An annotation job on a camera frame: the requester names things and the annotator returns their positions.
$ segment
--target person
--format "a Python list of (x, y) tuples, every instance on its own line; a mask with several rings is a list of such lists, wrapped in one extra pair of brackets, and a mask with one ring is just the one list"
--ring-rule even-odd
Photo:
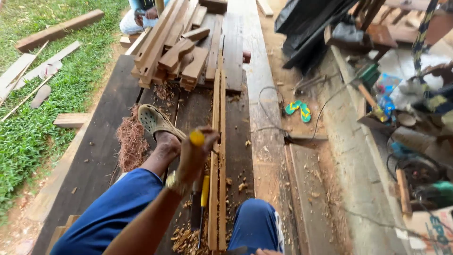
[[(170, 0), (164, 0), (166, 6)], [(154, 27), (157, 23), (157, 9), (154, 0), (129, 0), (130, 10), (120, 22), (120, 30), (124, 34), (143, 32), (147, 27)], [(144, 15), (136, 16), (136, 11)]]
[[(182, 198), (204, 169), (220, 135), (211, 127), (198, 127), (205, 143), (197, 147), (176, 129), (156, 107), (142, 105), (140, 122), (153, 134), (156, 149), (139, 167), (125, 174), (96, 199), (55, 243), (51, 255), (154, 254)], [(179, 166), (160, 179), (180, 156)], [(259, 199), (249, 199), (237, 209), (228, 250), (246, 246), (245, 254), (283, 254), (281, 218)]]

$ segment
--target dirt ground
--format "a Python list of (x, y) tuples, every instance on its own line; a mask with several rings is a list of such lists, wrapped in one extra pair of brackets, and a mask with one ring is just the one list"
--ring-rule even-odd
[[(296, 111), (293, 115), (284, 116), (282, 118), (282, 126), (287, 131), (292, 133), (313, 134), (316, 120), (322, 107), (322, 105), (319, 105), (317, 101), (316, 88), (313, 87), (312, 89), (304, 91), (302, 95), (298, 95), (297, 97), (294, 96), (293, 87), (298, 81), (300, 81), (302, 76), (296, 69), (286, 70), (281, 68), (283, 64), (286, 63), (286, 57), (283, 55), (281, 50), (286, 36), (283, 34), (276, 34), (274, 32), (274, 20), (286, 4), (286, 0), (268, 1), (268, 3), (274, 12), (273, 18), (266, 18), (260, 10), (258, 10), (258, 12), (260, 14), (261, 28), (263, 30), (266, 51), (272, 71), (272, 77), (274, 78), (274, 84), (283, 96), (283, 106), (286, 106), (295, 100), (301, 100), (303, 103), (307, 104), (312, 116), (310, 122), (304, 123), (301, 120), (300, 113)], [(322, 115), (319, 118), (316, 134), (325, 134)], [(328, 214), (330, 215), (330, 220), (332, 221), (331, 226), (336, 238), (335, 243), (337, 244), (337, 250), (340, 254), (352, 254), (352, 243), (349, 237), (349, 230), (346, 225), (344, 212), (333, 210), (335, 208), (334, 205), (341, 202), (341, 189), (336, 178), (329, 143), (311, 142), (310, 144), (307, 144), (307, 146), (315, 149), (320, 158), (318, 164), (319, 169), (321, 170), (321, 178), (323, 179), (324, 189), (327, 193), (328, 203), (331, 206)]]
[[(120, 34), (116, 34), (114, 37), (116, 41), (111, 45), (111, 62), (105, 66), (106, 71), (104, 77), (95, 85), (93, 95), (87, 102), (89, 113), (94, 112), (96, 109), (115, 66), (116, 60), (126, 51), (119, 43)], [(50, 172), (52, 168), (52, 161), (50, 159), (44, 159), (43, 167), (37, 171), (38, 176), (36, 177), (34, 185), (32, 185), (32, 187), (26, 185), (19, 192), (21, 198), (16, 199), (15, 206), (8, 211), (9, 223), (0, 226), (0, 255), (27, 255), (32, 250), (43, 224), (41, 222), (29, 220), (24, 215), (35, 196), (39, 193), (41, 187), (43, 187), (47, 181), (48, 177), (41, 173)]]

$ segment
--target slipper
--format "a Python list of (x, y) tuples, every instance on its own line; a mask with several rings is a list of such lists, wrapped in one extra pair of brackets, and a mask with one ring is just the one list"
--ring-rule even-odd
[(41, 106), (44, 100), (46, 100), (49, 97), (51, 91), (52, 89), (50, 88), (49, 85), (42, 86), (36, 93), (36, 96), (34, 97), (33, 101), (31, 101), (30, 107), (38, 108), (39, 106)]
[(311, 119), (310, 109), (304, 103), (300, 105), (300, 117), (305, 123), (309, 122)]
[(286, 106), (285, 108), (285, 111), (286, 111), (286, 114), (288, 115), (291, 115), (294, 113), (294, 111), (296, 111), (297, 109), (299, 109), (299, 106), (302, 102), (300, 100), (297, 100), (296, 102), (293, 102), (293, 103), (290, 103)]
[(186, 139), (186, 134), (184, 134), (181, 130), (175, 128), (171, 124), (169, 118), (153, 105), (142, 104), (139, 107), (139, 118), (140, 123), (143, 125), (146, 131), (153, 135), (155, 141), (155, 134), (158, 131), (167, 131), (175, 135), (180, 141)]

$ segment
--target hand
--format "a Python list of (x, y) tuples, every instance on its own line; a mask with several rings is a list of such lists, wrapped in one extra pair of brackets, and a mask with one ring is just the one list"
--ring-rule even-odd
[(200, 177), (206, 158), (212, 149), (215, 141), (220, 138), (218, 132), (214, 131), (210, 126), (198, 127), (204, 134), (204, 144), (195, 146), (190, 142), (189, 136), (181, 143), (181, 157), (177, 170), (178, 178), (181, 182), (192, 184)]
[(139, 15), (139, 16), (135, 16), (135, 23), (138, 25), (138, 26), (143, 26), (143, 16)]
[(157, 9), (156, 6), (146, 11), (145, 17), (149, 20), (157, 19)]
[(282, 255), (281, 252), (276, 252), (273, 250), (262, 250), (262, 249), (257, 249), (255, 252), (255, 255)]

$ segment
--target foot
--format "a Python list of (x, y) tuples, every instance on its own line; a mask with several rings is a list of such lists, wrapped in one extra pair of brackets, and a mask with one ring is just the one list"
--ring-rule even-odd
[(157, 142), (156, 150), (159, 149), (166, 153), (175, 154), (175, 156), (181, 153), (181, 142), (172, 133), (158, 131), (155, 137)]

